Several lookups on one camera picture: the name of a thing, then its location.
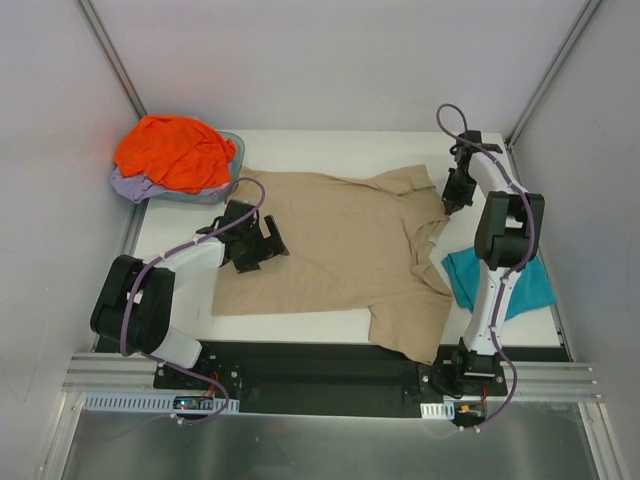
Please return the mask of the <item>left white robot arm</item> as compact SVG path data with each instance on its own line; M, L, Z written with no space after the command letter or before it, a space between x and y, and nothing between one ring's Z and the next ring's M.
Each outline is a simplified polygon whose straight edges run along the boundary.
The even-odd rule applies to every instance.
M211 354L171 326L175 291L228 263L241 274L288 254L273 216L262 217L256 206L230 200L223 215L184 244L150 260L118 256L93 309L91 330L116 342L122 354L144 354L176 365L180 381L202 388L211 377Z

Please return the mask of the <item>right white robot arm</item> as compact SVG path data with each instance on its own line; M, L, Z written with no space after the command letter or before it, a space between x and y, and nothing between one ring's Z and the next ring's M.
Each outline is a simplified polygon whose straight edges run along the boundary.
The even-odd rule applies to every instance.
M466 129L450 153L442 201L448 215L473 203L479 188L485 196L476 229L474 252L480 262L480 279L472 317L445 377L461 394L473 394L503 374L501 333L509 301L522 271L537 253L545 200L512 179L497 156L495 144L482 141L477 130Z

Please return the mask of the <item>beige t shirt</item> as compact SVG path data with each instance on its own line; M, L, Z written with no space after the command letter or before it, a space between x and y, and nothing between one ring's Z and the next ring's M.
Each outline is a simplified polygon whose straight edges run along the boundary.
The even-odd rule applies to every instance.
M453 302L430 255L448 218L425 165L368 179L245 168L233 199L262 204L289 253L220 269L216 316L366 308L369 340L435 360Z

